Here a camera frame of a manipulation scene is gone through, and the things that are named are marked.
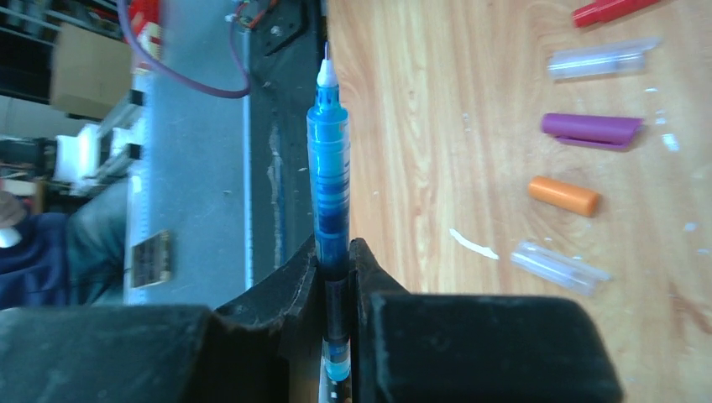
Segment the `clear pen cap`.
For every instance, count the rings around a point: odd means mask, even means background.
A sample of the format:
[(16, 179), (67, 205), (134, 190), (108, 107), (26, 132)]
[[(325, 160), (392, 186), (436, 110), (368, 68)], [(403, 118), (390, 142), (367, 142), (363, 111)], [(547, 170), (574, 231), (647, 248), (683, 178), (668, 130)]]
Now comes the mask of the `clear pen cap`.
[(531, 242), (520, 242), (511, 253), (510, 261), (533, 275), (583, 296), (593, 295), (600, 282), (611, 280), (603, 270)]
[(661, 43), (650, 37), (559, 50), (548, 60), (547, 71), (554, 81), (636, 73), (646, 67), (646, 52)]

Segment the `red pen cap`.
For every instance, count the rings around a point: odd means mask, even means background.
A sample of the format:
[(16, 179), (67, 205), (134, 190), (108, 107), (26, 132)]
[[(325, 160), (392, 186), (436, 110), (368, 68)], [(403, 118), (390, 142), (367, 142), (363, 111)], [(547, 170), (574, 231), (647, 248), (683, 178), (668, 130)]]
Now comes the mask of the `red pen cap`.
[(572, 12), (573, 25), (586, 28), (625, 17), (659, 3), (660, 0), (596, 0)]

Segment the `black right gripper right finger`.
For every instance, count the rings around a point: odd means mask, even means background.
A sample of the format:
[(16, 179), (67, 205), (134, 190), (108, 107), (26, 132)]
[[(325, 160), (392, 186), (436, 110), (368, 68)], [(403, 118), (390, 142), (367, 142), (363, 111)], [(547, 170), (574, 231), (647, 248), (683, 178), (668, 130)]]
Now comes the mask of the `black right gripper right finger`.
[(597, 327), (554, 296), (417, 294), (356, 238), (353, 395), (357, 402), (622, 402)]

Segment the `purple pen cap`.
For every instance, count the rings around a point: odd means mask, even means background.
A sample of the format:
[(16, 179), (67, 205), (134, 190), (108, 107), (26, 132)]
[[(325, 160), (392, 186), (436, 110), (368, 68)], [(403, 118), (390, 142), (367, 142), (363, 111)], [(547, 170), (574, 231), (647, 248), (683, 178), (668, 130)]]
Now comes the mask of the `purple pen cap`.
[(629, 149), (643, 118), (546, 113), (541, 130), (561, 144), (622, 151)]

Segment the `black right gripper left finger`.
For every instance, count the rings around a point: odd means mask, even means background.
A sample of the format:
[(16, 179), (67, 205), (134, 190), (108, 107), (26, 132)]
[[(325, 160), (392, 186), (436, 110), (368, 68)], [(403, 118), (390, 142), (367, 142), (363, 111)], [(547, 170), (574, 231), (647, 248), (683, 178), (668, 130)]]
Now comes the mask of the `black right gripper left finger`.
[(314, 241), (241, 296), (205, 306), (1, 313), (4, 402), (314, 402)]

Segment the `orange pen cap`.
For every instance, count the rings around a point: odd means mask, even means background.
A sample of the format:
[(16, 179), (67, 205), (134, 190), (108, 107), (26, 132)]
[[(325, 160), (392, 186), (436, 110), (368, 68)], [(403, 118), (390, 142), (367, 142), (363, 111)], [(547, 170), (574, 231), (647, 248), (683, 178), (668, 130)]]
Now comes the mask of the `orange pen cap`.
[(532, 178), (527, 191), (535, 200), (584, 217), (594, 215), (600, 200), (600, 194), (596, 191), (544, 176)]

